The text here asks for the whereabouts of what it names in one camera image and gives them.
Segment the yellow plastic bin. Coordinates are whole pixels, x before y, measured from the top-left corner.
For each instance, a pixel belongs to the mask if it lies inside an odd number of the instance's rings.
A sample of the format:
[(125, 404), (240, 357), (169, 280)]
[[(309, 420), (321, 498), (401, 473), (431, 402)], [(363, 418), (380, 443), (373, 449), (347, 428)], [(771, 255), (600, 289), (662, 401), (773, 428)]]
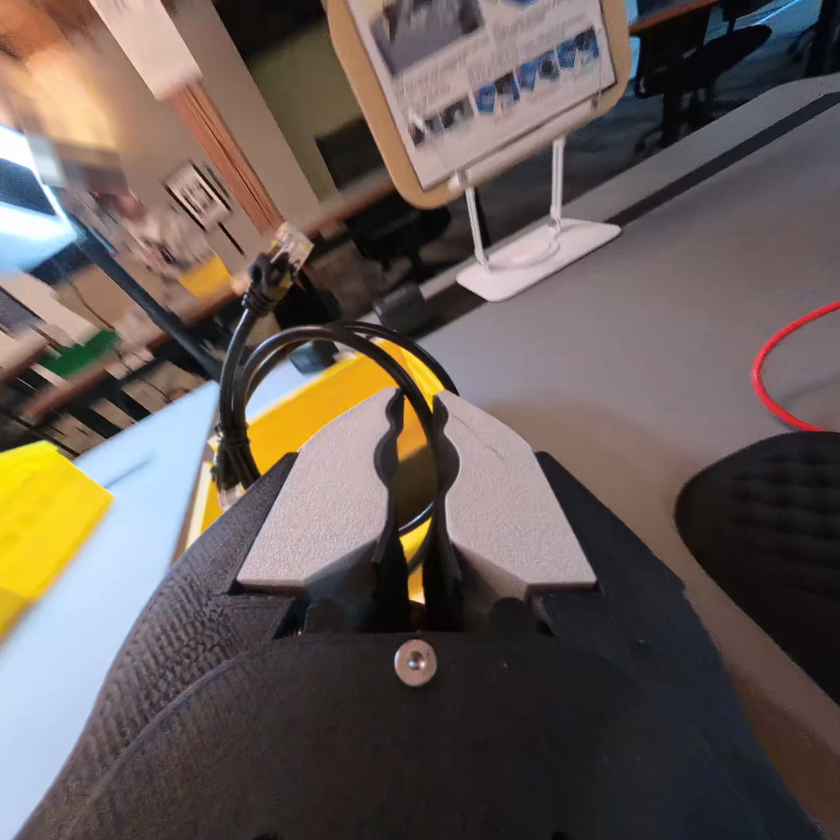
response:
[(112, 500), (50, 443), (1, 454), (1, 638), (63, 574)]
[[(454, 382), (446, 384), (438, 378), (428, 363), (403, 347), (384, 339), (375, 340), (402, 368), (412, 376), (428, 405), (434, 395), (450, 390), (458, 393)], [(252, 454), (261, 473), (267, 472), (283, 455), (296, 452), (320, 428), (357, 403), (394, 385), (393, 380), (375, 362), (363, 355), (345, 353), (326, 371), (295, 380), (298, 371), (291, 363), (276, 367), (257, 387), (246, 409), (248, 435)], [(188, 548), (221, 515), (217, 489), (212, 473), (216, 454), (216, 433), (212, 429), (207, 442), (209, 449), (203, 456), (192, 509), (182, 547)], [(430, 457), (426, 439), (417, 415), (406, 399), (403, 430), (397, 439), (400, 459), (395, 477), (396, 516), (401, 526), (420, 517), (434, 498), (434, 478), (430, 472)], [(427, 532), (428, 524), (411, 526), (401, 537), (407, 561), (413, 558)]]

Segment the grey desk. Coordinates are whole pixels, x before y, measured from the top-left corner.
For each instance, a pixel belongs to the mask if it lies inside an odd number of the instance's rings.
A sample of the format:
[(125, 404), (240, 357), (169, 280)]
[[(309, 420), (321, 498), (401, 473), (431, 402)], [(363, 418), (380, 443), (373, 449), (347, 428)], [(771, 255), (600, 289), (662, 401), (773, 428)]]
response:
[[(825, 93), (777, 87), (579, 197), (606, 220)], [(788, 322), (838, 299), (838, 107), (623, 226), (608, 246), (423, 340), (462, 394), (551, 453), (676, 572), (753, 731), (838, 838), (838, 707), (679, 539), (682, 485), (782, 428), (749, 382)]]

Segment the wooden post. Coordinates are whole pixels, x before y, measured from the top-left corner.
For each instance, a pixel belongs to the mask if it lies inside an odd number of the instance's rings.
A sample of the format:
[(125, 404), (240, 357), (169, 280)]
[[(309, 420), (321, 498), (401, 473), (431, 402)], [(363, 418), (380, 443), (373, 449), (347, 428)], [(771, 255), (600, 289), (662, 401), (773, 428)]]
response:
[(273, 234), (284, 217), (203, 84), (187, 84), (169, 101), (257, 231)]

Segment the black tape strip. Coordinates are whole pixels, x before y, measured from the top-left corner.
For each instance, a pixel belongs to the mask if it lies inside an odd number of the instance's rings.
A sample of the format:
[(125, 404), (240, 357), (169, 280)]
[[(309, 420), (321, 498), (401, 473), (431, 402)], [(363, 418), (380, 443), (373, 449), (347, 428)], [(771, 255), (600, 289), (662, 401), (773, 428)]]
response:
[(621, 227), (638, 220), (694, 187), (710, 180), (715, 175), (726, 171), (736, 163), (745, 160), (823, 113), (837, 108), (838, 105), (838, 92), (823, 94), (696, 169), (680, 176), (672, 183), (666, 184), (622, 211), (615, 213), (605, 222)]

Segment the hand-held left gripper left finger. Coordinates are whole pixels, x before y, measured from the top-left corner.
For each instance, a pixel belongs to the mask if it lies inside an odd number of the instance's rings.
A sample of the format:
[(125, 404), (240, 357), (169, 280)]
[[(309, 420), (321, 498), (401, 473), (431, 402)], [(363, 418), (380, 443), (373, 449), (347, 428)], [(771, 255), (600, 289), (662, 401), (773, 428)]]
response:
[(396, 535), (392, 483), (403, 392), (387, 386), (312, 435), (269, 510), (237, 583), (255, 592), (372, 592)]

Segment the small grey power box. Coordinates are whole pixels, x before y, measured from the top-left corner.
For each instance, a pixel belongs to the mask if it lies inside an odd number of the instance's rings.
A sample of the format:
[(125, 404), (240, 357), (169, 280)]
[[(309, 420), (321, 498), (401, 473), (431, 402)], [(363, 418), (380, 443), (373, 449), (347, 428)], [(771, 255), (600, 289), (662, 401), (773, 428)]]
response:
[(302, 375), (316, 375), (333, 366), (340, 353), (330, 341), (304, 343), (289, 354), (289, 362)]

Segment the black mesh pad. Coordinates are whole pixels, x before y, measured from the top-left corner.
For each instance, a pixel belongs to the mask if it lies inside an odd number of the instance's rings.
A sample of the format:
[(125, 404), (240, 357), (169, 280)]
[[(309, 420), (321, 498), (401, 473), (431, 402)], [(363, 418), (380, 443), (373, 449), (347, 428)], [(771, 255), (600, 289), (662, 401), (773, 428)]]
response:
[(674, 520), (700, 567), (837, 704), (838, 433), (720, 459), (681, 488)]

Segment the green plastic bin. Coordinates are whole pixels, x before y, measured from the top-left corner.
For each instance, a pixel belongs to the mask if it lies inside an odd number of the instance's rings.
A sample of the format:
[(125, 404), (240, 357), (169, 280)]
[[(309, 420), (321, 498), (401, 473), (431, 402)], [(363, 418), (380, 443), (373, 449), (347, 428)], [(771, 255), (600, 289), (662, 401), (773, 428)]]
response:
[(100, 330), (82, 343), (47, 350), (36, 365), (50, 376), (66, 381), (110, 357), (120, 343), (121, 337), (114, 330)]

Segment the black office chair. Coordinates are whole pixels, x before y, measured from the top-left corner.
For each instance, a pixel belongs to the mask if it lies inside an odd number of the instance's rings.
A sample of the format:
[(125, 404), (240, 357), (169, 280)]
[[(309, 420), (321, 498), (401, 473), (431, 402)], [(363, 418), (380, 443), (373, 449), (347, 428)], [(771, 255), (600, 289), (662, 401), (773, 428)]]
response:
[(374, 197), (348, 196), (374, 175), (387, 175), (373, 135), (363, 118), (315, 138), (334, 185), (350, 209), (337, 220), (360, 254), (388, 269), (399, 259), (425, 270), (421, 250), (443, 237), (452, 224), (446, 206), (422, 209), (407, 202), (388, 182)]
[(772, 34), (767, 24), (737, 29), (740, 19), (760, 10), (764, 1), (672, 2), (641, 14), (629, 25), (638, 40), (633, 93), (639, 100), (661, 98), (659, 126), (642, 134), (634, 152), (661, 150), (679, 140), (681, 131), (698, 130), (718, 111), (742, 101), (715, 102), (719, 78), (763, 47)]

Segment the large grey power box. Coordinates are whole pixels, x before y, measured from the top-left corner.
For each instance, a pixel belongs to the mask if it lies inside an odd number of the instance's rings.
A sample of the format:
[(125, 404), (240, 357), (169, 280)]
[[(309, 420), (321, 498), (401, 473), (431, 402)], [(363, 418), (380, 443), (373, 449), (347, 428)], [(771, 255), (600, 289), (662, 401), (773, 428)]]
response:
[(418, 334), (431, 324), (434, 315), (420, 286), (406, 281), (372, 302), (380, 324), (405, 335)]

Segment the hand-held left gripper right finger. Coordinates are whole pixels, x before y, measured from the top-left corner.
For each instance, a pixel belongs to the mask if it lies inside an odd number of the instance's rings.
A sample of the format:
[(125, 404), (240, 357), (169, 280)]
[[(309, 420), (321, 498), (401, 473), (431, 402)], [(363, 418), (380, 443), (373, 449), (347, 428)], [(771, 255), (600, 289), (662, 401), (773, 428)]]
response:
[(465, 398), (434, 400), (444, 546), (479, 599), (591, 592), (597, 579), (537, 454)]

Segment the white side table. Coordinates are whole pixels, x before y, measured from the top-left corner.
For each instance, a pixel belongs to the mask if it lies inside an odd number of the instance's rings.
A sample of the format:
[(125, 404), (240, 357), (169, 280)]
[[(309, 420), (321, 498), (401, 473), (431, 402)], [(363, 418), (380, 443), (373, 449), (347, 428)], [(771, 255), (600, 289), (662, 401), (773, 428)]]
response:
[(2, 644), (1, 838), (15, 837), (67, 761), (175, 556), (216, 404), (207, 383), (76, 460), (112, 504)]

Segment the small yellow bin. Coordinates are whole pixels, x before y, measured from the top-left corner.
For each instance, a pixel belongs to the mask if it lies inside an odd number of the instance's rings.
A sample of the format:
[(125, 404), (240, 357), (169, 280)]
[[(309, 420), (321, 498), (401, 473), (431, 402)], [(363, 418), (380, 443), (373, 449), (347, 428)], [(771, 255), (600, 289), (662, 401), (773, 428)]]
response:
[(231, 275), (219, 255), (206, 259), (201, 264), (182, 274), (178, 282), (195, 298), (207, 298), (229, 288)]

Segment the instruction sign on white stand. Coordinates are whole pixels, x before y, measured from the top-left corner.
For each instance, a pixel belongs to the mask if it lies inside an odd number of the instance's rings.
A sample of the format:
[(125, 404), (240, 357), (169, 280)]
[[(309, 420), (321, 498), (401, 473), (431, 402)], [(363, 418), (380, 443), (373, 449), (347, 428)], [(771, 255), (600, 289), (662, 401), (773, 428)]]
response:
[[(395, 189), (415, 207), (464, 196), (475, 256), (456, 281), (516, 297), (611, 243), (567, 217), (567, 137), (612, 110), (632, 68), (619, 1), (331, 1), (332, 47)], [(476, 189), (551, 150), (549, 214), (487, 251)]]

